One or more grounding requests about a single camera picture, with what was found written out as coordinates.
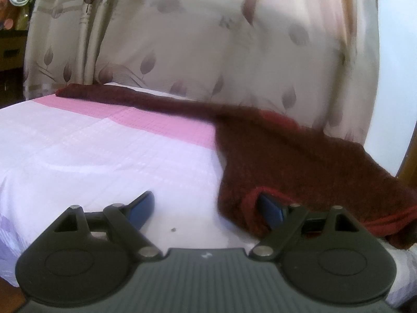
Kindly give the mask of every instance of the wooden cabinet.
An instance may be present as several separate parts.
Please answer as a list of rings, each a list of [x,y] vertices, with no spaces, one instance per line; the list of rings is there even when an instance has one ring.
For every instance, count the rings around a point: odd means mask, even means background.
[[[24,101],[26,31],[0,31],[0,108]]]
[[[417,188],[417,124],[397,176],[406,185]]]

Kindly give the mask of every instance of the wooden furniture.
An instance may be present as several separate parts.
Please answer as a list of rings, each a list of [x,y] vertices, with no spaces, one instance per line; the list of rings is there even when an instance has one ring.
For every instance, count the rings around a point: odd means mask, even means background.
[[[397,176],[408,186],[417,188],[417,124]]]
[[[0,108],[24,101],[23,61],[27,31],[0,31]]]
[[[23,304],[24,296],[21,289],[0,278],[0,312],[12,313]]]

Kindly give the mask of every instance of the round pad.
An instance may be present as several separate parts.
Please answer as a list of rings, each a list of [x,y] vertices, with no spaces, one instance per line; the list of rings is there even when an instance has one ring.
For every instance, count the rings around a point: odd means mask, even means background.
[[[391,256],[367,232],[301,238],[283,254],[281,269],[307,296],[340,305],[383,298],[396,273]]]
[[[334,275],[355,275],[366,267],[366,258],[359,252],[347,248],[333,248],[318,256],[318,263],[325,271]]]
[[[16,278],[33,300],[58,307],[89,304],[115,291],[128,276],[130,261],[120,246],[91,236],[66,245],[29,248],[19,258]]]

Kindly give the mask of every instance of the beige curtain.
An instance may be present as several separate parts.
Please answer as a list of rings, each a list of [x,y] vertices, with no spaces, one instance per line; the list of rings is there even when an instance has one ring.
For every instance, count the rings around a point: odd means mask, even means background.
[[[364,143],[378,49],[376,0],[38,0],[26,97],[118,82],[271,109]]]

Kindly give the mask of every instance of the ribbed surface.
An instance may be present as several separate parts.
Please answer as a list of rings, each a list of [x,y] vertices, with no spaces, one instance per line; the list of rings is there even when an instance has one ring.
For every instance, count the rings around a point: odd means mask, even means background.
[[[319,313],[393,312],[385,303],[341,308],[314,302],[290,288],[271,263],[252,261],[241,249],[171,250],[145,263],[115,295],[90,306],[60,309],[30,303],[21,313]]]

